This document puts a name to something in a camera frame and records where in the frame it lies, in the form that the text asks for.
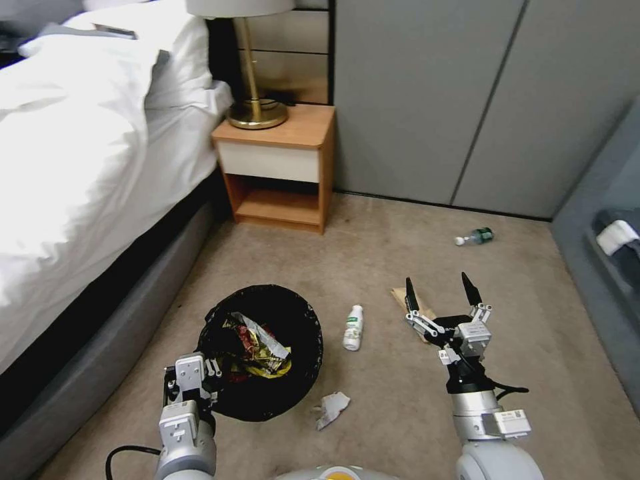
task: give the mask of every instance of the white bottle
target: white bottle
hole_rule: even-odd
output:
[[[349,314],[349,318],[347,318],[345,337],[342,340],[342,346],[344,348],[351,351],[360,349],[363,325],[362,305],[354,305]]]

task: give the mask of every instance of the trash can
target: trash can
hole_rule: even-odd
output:
[[[281,377],[246,375],[238,381],[223,370],[223,388],[213,410],[244,421],[264,421],[296,405],[313,386],[322,364],[322,330],[312,306],[296,292],[279,285],[252,285],[218,303],[205,318],[197,351],[206,358],[219,355],[221,342],[230,338],[223,324],[240,312],[291,349],[290,369]]]

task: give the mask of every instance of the plastic bottle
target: plastic bottle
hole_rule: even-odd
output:
[[[490,242],[491,240],[493,240],[493,232],[489,227],[483,227],[481,229],[472,230],[468,237],[456,237],[455,244],[458,246],[466,243],[481,245],[482,243]]]
[[[349,314],[349,318],[347,318],[345,337],[342,340],[342,346],[344,348],[351,351],[360,349],[363,325],[362,305],[354,305]]]

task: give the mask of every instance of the black cable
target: black cable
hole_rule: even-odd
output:
[[[138,451],[142,453],[150,453],[152,455],[160,455],[160,450],[154,449],[151,447],[143,447],[141,445],[122,445],[118,448],[115,448],[109,452],[107,455],[107,460],[105,462],[105,476],[107,480],[113,480],[113,476],[111,474],[111,459],[113,456],[122,451]]]
[[[476,370],[474,368],[474,366],[469,362],[469,360],[467,360],[467,358],[462,354],[462,350],[460,350],[460,348],[458,347],[454,347],[451,346],[452,350],[454,352],[456,352],[456,354],[458,355],[458,357],[460,357],[460,359],[462,360],[462,362],[464,362],[464,364],[476,375],[478,375],[478,370]],[[491,382],[491,384],[493,385],[494,388],[499,388],[502,389],[504,391],[498,393],[498,395],[496,396],[496,401],[500,401],[501,398],[503,398],[504,396],[510,394],[510,393],[529,393],[529,389],[526,387],[512,387],[511,385],[505,385],[504,383],[500,383],[500,382],[496,382],[495,380],[493,380],[490,377],[487,377],[487,379]]]

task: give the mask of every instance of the lamp base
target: lamp base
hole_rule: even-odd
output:
[[[256,115],[250,100],[234,103],[227,112],[227,120],[234,127],[262,130],[280,125],[287,120],[287,106],[275,100],[260,99],[260,112]]]

